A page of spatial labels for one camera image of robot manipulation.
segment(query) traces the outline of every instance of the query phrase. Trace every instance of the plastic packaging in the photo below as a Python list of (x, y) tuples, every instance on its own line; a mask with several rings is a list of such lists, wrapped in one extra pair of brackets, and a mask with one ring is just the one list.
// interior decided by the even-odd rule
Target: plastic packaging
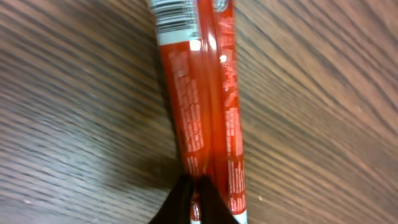
[[(231, 0), (149, 0), (184, 168), (210, 175), (239, 223), (247, 223), (243, 140)], [(197, 195), (192, 223), (200, 222)]]

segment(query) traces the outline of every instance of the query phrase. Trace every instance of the dark object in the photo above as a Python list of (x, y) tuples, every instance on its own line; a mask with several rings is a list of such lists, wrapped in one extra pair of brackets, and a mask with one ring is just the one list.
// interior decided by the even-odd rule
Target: dark object
[[(202, 224), (238, 224), (222, 201), (220, 194), (209, 177), (198, 181), (200, 194)], [(188, 175), (181, 175), (175, 187), (150, 224), (189, 224), (190, 202), (194, 183)]]

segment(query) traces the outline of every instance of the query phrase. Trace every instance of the candy wrapper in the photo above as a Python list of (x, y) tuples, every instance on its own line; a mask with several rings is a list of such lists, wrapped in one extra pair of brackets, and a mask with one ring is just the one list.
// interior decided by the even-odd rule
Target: candy wrapper
[[(233, 2), (148, 0), (185, 170), (209, 175), (239, 223), (247, 223)], [(200, 223), (198, 196), (192, 223)]]

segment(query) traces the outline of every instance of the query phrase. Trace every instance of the wooden surface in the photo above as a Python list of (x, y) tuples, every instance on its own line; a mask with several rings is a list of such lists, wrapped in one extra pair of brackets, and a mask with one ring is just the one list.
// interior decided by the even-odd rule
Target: wooden surface
[[(0, 223), (146, 223), (181, 173), (145, 0), (0, 0)], [(398, 2), (238, 0), (249, 223), (398, 223)]]

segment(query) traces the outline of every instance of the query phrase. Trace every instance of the white label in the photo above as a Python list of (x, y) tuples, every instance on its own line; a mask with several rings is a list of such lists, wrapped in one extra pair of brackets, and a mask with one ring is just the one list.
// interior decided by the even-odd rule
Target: white label
[(216, 12), (223, 12), (227, 7), (230, 0), (215, 0), (213, 1), (214, 9)]
[(196, 0), (150, 0), (159, 45), (200, 39)]
[[(247, 210), (245, 210), (242, 214), (234, 215), (233, 217), (239, 224), (248, 224), (248, 211)], [(201, 221), (191, 220), (191, 224), (201, 224)]]
[(234, 218), (239, 224), (248, 224), (248, 211), (246, 210), (240, 215), (234, 215)]

